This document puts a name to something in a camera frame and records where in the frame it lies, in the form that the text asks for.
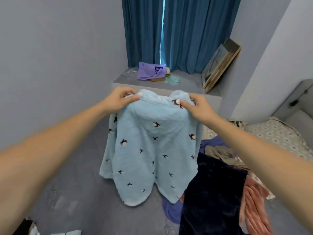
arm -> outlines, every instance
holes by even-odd
[[[13,234],[45,184],[97,122],[139,96],[116,88],[102,102],[0,153],[0,234]]]
[[[313,232],[313,163],[223,120],[203,96],[190,97],[196,105],[181,101],[182,106],[216,132],[298,221]]]

purple clothing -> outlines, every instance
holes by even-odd
[[[226,146],[229,148],[229,146],[222,140],[221,137],[219,137],[218,135],[212,139],[204,139],[201,141],[201,144],[200,144],[200,149],[199,149],[199,152],[203,153],[204,154],[204,149],[205,149],[205,146],[212,146],[212,147],[215,147],[215,146]]]
[[[180,224],[182,205],[183,203],[181,201],[171,204],[166,198],[162,197],[162,207],[164,209],[165,216],[173,223]]]
[[[139,70],[137,79],[147,80],[151,78],[165,77],[166,65],[150,64],[150,63],[139,63]]]

hand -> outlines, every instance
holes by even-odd
[[[188,110],[196,120],[208,126],[214,119],[219,118],[218,114],[214,112],[204,96],[199,94],[189,94],[189,96],[194,100],[195,106],[184,100],[181,100],[180,104]]]
[[[136,90],[131,87],[116,87],[107,98],[105,98],[100,104],[103,106],[106,114],[117,113],[120,109],[127,106],[131,102],[135,102],[140,99],[138,95],[133,95],[127,98],[125,96],[129,93],[137,94]]]

navy velvet garment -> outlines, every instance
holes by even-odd
[[[179,235],[244,234],[239,209],[248,172],[202,153],[197,163],[198,173],[185,191]]]

purple plastic bag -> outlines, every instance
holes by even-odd
[[[147,80],[151,78],[165,77],[166,65],[150,64],[150,63],[139,63],[139,70],[137,79]]]

